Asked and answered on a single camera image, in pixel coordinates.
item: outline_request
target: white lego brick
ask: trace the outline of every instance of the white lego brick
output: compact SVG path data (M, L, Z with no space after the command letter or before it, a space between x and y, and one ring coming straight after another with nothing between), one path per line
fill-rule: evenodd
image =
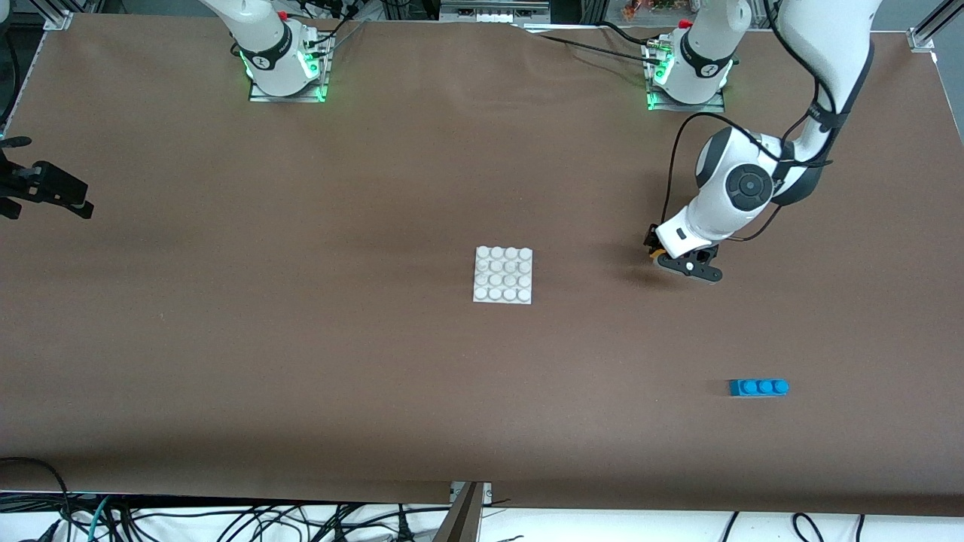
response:
M532 305L532 249L475 249L472 301Z

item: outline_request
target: white floor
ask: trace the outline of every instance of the white floor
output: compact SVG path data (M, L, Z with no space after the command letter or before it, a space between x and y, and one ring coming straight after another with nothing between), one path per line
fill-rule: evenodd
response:
M306 514L312 521L324 521L333 506L307 506ZM373 504L366 506L346 520L346 523L363 521L384 513L396 511L394 505ZM197 513L211 508L165 509L173 513ZM482 521L479 542L504 542L522 536L520 542L719 542L723 528L730 518L729 512L662 512L629 510L539 510L539 509L487 509ZM149 518L139 523L161 542L214 542L218 535L234 519L233 515L209 516L195 519ZM443 512L413 514L409 525L419 533L437 528L444 517ZM824 542L849 542L854 540L857 516L843 514L812 514ZM55 520L55 513L33 512L0 514L0 542L35 540ZM384 523L392 528L393 520ZM86 540L79 530L73 539ZM254 535L248 528L235 538L247 542ZM810 542L817 537L804 529ZM352 542L390 540L389 529L371 528L356 531L348 536ZM66 529L58 529L55 540L64 541ZM277 525L264 533L264 542L298 542L299 534L292 528ZM730 542L797 542L789 513L743 512L736 519L730 534ZM926 542L964 541L964 518L919 518L898 516L869 516L864 525L863 542Z

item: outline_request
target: brown table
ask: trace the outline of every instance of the brown table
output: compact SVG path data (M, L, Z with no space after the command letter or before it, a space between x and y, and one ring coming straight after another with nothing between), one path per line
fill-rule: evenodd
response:
M961 513L964 154L930 57L874 42L817 191L708 286L642 249L684 115L630 61L375 23L327 103L251 104L219 20L78 16L10 156L96 210L0 224L0 452L88 491ZM768 33L739 52L728 116L782 133L809 77ZM471 302L477 245L535 250L532 306ZM790 394L726 396L753 377Z

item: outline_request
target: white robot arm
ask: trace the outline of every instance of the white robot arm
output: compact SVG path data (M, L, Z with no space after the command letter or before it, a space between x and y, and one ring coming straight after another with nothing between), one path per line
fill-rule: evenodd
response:
M314 28L282 20L268 0L200 0L228 26L254 83L266 94L294 95L319 76Z
M821 164L870 70L870 24L880 1L784 0L776 14L777 36L817 81L803 131L785 143L733 127L713 135L696 164L699 194L650 235L657 265L716 282L722 277L719 270L699 268L700 251L712 249L711 259L715 245L749 224L767 203L789 205L813 192ZM715 24L724 26L720 33L730 36L733 26L718 19ZM698 15L690 31L700 22ZM727 41L723 51L729 48ZM672 86L664 88L676 97L679 93L673 94ZM706 255L702 262L707 262Z

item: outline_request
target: gray floor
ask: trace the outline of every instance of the gray floor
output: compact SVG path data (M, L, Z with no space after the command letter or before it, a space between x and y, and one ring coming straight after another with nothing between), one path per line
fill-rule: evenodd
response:
M873 27L875 30L906 30L920 22L939 3L940 0L884 0ZM198 0L108 0L105 11L122 13L125 9L133 14L213 15ZM14 36L17 56L23 66L29 66L33 41L34 39L29 37ZM951 110L956 118L964 119L964 16L952 22L934 42L938 69ZM5 64L0 66L0 75L3 76L4 84L0 85L0 101L6 99L12 88L10 63L6 60L2 62Z

